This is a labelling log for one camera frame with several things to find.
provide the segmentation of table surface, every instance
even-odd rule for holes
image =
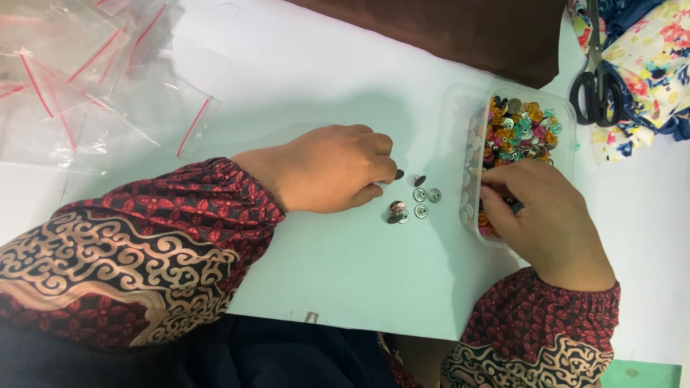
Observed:
[[[382,219],[393,200],[412,201],[408,180],[362,208],[288,215],[229,312],[304,321],[312,311],[319,324],[457,340],[474,301],[525,265],[480,244],[458,217],[467,123],[497,77],[279,0],[182,3],[167,54],[182,77],[224,103],[194,161],[327,124],[366,124],[393,138],[392,157],[408,177],[423,173],[425,186],[443,192],[426,219],[405,225]],[[559,62],[543,90],[565,97],[584,65],[565,15]],[[680,364],[690,307],[689,143],[659,137],[597,169],[587,128],[578,127],[578,139],[573,181],[622,283],[616,358]],[[59,205],[186,163],[136,137],[114,144],[107,177],[1,165],[0,179],[21,183],[2,192],[0,240]]]

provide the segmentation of clear plastic box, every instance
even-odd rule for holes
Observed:
[[[558,135],[558,146],[550,151],[551,160],[553,160],[554,167],[558,168],[569,181],[573,178],[573,163],[578,147],[575,135],[577,121],[575,110],[566,99],[526,86],[508,83],[501,83],[494,87],[486,99],[482,101],[482,105],[477,108],[474,116],[470,118],[467,153],[462,177],[460,219],[463,225],[473,231],[485,245],[507,249],[508,245],[499,237],[482,236],[477,223],[489,108],[491,99],[496,95],[508,99],[518,98],[522,102],[534,101],[539,104],[541,110],[547,108],[555,110],[555,116],[558,118],[558,122],[563,125],[563,131]]]

